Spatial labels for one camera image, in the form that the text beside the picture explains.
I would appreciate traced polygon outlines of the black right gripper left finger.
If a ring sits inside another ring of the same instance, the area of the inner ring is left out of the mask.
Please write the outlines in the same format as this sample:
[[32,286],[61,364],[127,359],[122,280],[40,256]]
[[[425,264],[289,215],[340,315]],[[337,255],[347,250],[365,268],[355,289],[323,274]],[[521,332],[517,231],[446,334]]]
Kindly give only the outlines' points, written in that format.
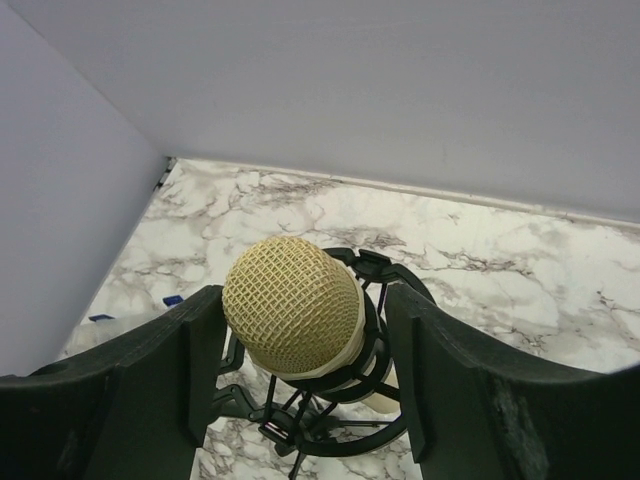
[[4,479],[188,479],[213,421],[222,289],[125,334],[1,379]]

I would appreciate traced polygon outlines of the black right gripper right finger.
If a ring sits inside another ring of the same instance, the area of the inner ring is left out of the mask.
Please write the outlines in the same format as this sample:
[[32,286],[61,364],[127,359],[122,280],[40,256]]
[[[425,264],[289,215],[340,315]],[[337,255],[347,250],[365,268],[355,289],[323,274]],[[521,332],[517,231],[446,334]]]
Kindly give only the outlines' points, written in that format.
[[403,283],[385,305],[400,404],[426,479],[635,479],[639,370],[511,347]]

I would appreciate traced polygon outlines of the black tripod shock mount stand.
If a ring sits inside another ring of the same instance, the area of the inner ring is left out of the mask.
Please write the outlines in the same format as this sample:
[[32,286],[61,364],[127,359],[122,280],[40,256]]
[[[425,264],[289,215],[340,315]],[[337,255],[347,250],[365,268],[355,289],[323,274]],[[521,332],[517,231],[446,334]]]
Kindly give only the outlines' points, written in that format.
[[[371,284],[386,289],[396,281],[407,284],[421,294],[427,293],[426,286],[417,276],[386,256],[362,249],[323,250],[343,261],[367,294]],[[371,301],[386,328],[393,362],[388,327],[381,315],[384,301]],[[245,361],[252,362],[245,347],[231,331],[221,372],[236,371]],[[340,458],[363,455],[388,445],[406,430],[400,410],[380,414],[362,403],[328,402],[268,374],[268,397],[262,404],[257,404],[246,388],[231,384],[215,394],[213,408],[220,416],[244,418],[256,423],[260,433],[273,442],[280,456],[294,455],[298,460],[303,460],[308,456]]]

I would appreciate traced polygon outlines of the beige microphone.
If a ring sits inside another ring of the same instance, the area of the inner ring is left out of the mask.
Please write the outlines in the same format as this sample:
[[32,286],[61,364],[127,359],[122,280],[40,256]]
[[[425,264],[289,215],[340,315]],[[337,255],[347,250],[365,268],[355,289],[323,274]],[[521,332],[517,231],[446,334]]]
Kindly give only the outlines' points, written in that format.
[[298,237],[245,250],[222,291],[226,321],[252,362],[333,403],[396,413],[398,387],[386,328],[341,260]]

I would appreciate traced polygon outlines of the clear plastic screw box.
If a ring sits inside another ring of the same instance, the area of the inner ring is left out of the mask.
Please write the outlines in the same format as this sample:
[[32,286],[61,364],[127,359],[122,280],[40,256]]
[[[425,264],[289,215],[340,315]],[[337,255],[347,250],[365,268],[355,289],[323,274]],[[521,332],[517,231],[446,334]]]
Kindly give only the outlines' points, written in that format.
[[182,296],[173,295],[162,299],[164,307],[159,311],[148,311],[121,317],[113,317],[107,314],[90,316],[87,323],[81,324],[74,329],[62,350],[62,355],[70,357],[92,349],[158,318],[166,310],[181,304],[183,301],[184,298]]

